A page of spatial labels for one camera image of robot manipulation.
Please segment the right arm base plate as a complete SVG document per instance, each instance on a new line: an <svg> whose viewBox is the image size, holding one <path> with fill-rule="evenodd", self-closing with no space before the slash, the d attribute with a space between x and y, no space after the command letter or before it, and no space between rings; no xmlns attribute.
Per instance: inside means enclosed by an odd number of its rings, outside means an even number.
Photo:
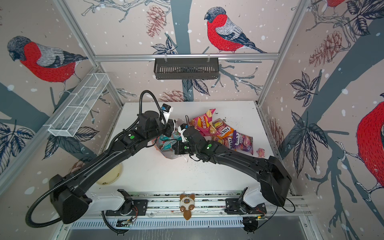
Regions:
<svg viewBox="0 0 384 240"><path fill-rule="evenodd" d="M248 206L243 200L229 198L225 199L226 208L224 212L228 215L266 215L267 210L264 203L256 207Z"/></svg>

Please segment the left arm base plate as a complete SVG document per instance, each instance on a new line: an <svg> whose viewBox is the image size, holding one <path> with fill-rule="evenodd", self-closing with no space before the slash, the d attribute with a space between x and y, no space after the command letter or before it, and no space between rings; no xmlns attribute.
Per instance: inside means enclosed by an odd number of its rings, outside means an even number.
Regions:
<svg viewBox="0 0 384 240"><path fill-rule="evenodd" d="M120 216L145 216L148 208L148 200L126 200L123 205L115 211L108 210L105 215L108 217Z"/></svg>

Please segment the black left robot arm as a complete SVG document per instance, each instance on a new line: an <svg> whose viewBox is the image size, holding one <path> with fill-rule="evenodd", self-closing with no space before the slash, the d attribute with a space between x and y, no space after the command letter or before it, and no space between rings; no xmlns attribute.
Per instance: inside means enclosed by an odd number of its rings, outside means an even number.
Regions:
<svg viewBox="0 0 384 240"><path fill-rule="evenodd" d="M114 137L102 154L64 177L52 177L49 181L50 202L60 221L70 224L81 218L92 203L86 193L94 183L116 165L146 148L149 142L170 134L175 127L173 120L162 121L163 117L155 111L139 114L129 128Z"/></svg>

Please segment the orange Fox's candy bag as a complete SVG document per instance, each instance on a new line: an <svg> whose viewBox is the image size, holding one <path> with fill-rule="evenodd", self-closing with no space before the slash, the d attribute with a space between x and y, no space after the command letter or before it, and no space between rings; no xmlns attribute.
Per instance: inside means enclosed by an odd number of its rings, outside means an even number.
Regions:
<svg viewBox="0 0 384 240"><path fill-rule="evenodd" d="M230 127L222 119L217 119L217 120L213 121L212 126L216 130L215 137L219 138L220 140L231 136L233 134L233 132L235 131L232 127Z"/></svg>
<svg viewBox="0 0 384 240"><path fill-rule="evenodd" d="M233 150L235 149L234 141L232 136L225 137L223 139L220 139L218 137L213 138L214 141L219 142L220 144L226 146L227 148Z"/></svg>

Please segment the pink Lay's chips bag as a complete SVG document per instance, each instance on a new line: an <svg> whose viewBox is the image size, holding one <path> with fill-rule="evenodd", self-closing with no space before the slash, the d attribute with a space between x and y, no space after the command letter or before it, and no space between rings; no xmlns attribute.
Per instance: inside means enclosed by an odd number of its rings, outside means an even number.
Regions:
<svg viewBox="0 0 384 240"><path fill-rule="evenodd" d="M217 130L213 126L213 114L216 109L209 109L205 114L200 115L190 121L190 124L199 131L203 137L214 136Z"/></svg>

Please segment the purple Fox's candy bag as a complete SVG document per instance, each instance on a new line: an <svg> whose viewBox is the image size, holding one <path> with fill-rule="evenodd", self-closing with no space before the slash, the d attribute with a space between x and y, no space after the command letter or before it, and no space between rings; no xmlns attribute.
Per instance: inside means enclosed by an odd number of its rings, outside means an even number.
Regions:
<svg viewBox="0 0 384 240"><path fill-rule="evenodd" d="M241 150L253 155L254 154L253 142L254 142L253 137L239 133L238 131L234 131L231 148L235 150Z"/></svg>

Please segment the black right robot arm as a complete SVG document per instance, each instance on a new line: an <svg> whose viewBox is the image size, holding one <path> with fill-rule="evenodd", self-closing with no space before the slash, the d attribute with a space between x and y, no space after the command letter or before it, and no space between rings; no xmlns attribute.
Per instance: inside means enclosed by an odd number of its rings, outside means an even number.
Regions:
<svg viewBox="0 0 384 240"><path fill-rule="evenodd" d="M257 158L236 152L219 142L206 140L193 128L185 129L182 136L185 141L179 140L172 145L175 154L195 155L203 162L238 170L260 183L261 193L266 201L278 207L285 205L292 177L278 158Z"/></svg>

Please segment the red paper gift bag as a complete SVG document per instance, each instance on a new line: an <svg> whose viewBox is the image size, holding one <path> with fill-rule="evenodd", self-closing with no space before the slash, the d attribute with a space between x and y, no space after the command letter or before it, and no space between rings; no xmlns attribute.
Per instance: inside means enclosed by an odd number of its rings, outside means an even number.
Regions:
<svg viewBox="0 0 384 240"><path fill-rule="evenodd" d="M176 159L182 155L190 154L191 148L184 136L188 129L185 120L168 120L165 133L156 139L155 147L167 159Z"/></svg>

